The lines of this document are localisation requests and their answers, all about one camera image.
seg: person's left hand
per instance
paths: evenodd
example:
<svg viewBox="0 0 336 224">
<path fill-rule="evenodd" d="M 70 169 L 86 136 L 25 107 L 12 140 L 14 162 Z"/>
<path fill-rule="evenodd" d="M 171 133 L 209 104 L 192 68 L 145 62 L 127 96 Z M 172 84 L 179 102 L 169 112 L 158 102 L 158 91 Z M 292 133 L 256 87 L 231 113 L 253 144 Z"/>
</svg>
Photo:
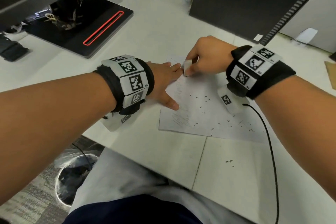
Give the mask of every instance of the person's left hand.
<svg viewBox="0 0 336 224">
<path fill-rule="evenodd" d="M 178 103 L 166 93 L 166 88 L 171 82 L 176 81 L 182 75 L 183 69 L 181 68 L 181 64 L 178 63 L 171 66 L 170 62 L 155 64 L 150 61 L 147 64 L 153 72 L 155 81 L 154 89 L 148 95 L 148 98 L 154 99 L 170 109 L 178 110 Z"/>
</svg>

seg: cord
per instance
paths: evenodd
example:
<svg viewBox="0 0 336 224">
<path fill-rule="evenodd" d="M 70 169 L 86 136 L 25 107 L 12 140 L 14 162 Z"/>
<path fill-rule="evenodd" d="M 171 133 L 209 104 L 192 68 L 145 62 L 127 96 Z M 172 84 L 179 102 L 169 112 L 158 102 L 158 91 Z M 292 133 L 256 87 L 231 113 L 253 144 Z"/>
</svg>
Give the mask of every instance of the cord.
<svg viewBox="0 0 336 224">
<path fill-rule="evenodd" d="M 73 143 L 72 143 L 72 145 L 75 146 L 78 150 L 80 150 L 80 151 L 82 152 L 82 154 L 84 155 L 84 157 L 86 158 L 86 160 L 87 160 L 87 162 L 88 162 L 88 164 L 89 164 L 89 166 L 90 166 L 90 170 L 92 170 L 93 165 L 91 164 L 91 162 L 89 161 L 89 159 L 88 159 L 88 157 L 85 155 L 85 153 L 82 151 L 82 149 L 79 148 L 77 145 L 75 145 L 75 144 L 73 144 Z"/>
<path fill-rule="evenodd" d="M 266 130 L 266 134 L 267 134 L 267 139 L 268 139 L 268 142 L 269 142 L 269 149 L 271 150 L 271 156 L 272 156 L 272 162 L 273 162 L 273 170 L 274 170 L 274 180 L 275 180 L 275 196 L 276 196 L 276 219 L 275 219 L 275 224 L 278 224 L 279 222 L 279 191 L 278 191 L 278 178 L 277 178 L 277 169 L 275 167 L 275 160 L 274 160 L 274 154 L 273 154 L 273 149 L 272 149 L 272 144 L 271 144 L 271 139 L 270 139 L 270 134 L 268 133 L 268 130 L 267 130 L 267 126 L 263 120 L 263 118 L 261 117 L 261 115 L 258 113 L 258 111 L 252 107 L 251 105 L 249 104 L 243 104 L 245 106 L 249 106 L 251 107 L 256 113 L 257 115 L 259 116 L 259 118 L 261 119 L 264 127 L 265 127 L 265 130 Z"/>
</svg>

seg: hand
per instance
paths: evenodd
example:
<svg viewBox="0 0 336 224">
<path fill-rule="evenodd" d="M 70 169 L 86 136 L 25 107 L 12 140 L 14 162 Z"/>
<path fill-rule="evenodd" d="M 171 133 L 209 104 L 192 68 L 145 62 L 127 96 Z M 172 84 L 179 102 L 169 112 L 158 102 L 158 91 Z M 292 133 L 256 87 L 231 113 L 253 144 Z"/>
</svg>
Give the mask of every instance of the hand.
<svg viewBox="0 0 336 224">
<path fill-rule="evenodd" d="M 193 63 L 185 72 L 186 75 L 224 72 L 233 61 L 231 51 L 236 48 L 213 36 L 201 37 L 186 57 Z"/>
<path fill-rule="evenodd" d="M 166 93 L 166 88 L 172 81 L 176 81 L 182 75 L 181 64 L 177 63 L 171 66 L 170 62 L 155 64 L 150 61 L 147 64 L 153 72 L 155 81 L 154 89 L 148 95 L 148 98 L 154 99 L 164 106 L 177 111 L 179 105 Z"/>
</svg>

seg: gray carpet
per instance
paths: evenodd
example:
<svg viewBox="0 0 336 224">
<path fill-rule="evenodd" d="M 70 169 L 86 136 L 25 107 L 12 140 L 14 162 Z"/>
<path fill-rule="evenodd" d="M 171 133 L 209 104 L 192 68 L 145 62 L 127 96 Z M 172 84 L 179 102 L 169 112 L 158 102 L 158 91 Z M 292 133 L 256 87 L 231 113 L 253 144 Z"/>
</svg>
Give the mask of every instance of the gray carpet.
<svg viewBox="0 0 336 224">
<path fill-rule="evenodd" d="M 83 151 L 97 150 L 103 146 L 81 137 L 74 142 Z M 0 218 L 12 224 L 60 224 L 69 212 L 69 207 L 61 204 L 55 194 L 55 179 L 59 168 L 52 163 L 22 191 L 0 206 Z"/>
</svg>

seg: forearm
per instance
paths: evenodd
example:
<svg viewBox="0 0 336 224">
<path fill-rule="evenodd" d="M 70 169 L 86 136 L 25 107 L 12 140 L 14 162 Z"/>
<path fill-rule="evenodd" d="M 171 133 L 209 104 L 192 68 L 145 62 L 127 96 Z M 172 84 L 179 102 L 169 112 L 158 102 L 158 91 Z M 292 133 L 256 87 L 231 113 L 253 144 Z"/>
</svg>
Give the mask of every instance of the forearm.
<svg viewBox="0 0 336 224">
<path fill-rule="evenodd" d="M 96 73 L 0 93 L 0 205 L 27 185 L 116 101 Z"/>
<path fill-rule="evenodd" d="M 336 98 L 292 76 L 256 103 L 296 162 L 336 200 Z"/>
</svg>

